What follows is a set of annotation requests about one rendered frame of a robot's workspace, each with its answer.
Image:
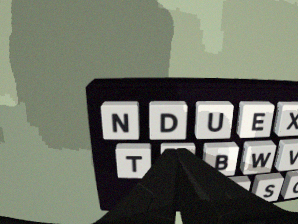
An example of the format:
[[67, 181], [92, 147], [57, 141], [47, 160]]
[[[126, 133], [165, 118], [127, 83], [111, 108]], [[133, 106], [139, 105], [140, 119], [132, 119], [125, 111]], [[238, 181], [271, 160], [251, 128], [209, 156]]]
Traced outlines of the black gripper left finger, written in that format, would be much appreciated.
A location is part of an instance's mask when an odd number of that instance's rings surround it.
[[[166, 148], [130, 193], [92, 224], [175, 224], [179, 159]], [[54, 224], [0, 216], [0, 224]]]

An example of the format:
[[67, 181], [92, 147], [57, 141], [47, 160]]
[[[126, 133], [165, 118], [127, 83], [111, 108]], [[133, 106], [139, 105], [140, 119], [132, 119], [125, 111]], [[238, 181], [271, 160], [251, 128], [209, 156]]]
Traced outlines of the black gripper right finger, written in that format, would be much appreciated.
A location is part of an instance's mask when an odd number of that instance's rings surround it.
[[186, 148], [176, 152], [182, 224], [298, 224], [298, 212], [255, 195]]

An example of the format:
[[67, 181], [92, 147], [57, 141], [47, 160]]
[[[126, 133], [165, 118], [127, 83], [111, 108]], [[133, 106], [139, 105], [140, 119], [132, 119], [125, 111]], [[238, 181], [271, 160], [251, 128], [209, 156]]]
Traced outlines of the black keyboard base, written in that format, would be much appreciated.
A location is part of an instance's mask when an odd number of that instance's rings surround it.
[[271, 202], [298, 199], [298, 81], [98, 78], [86, 87], [100, 209], [166, 148], [186, 148]]

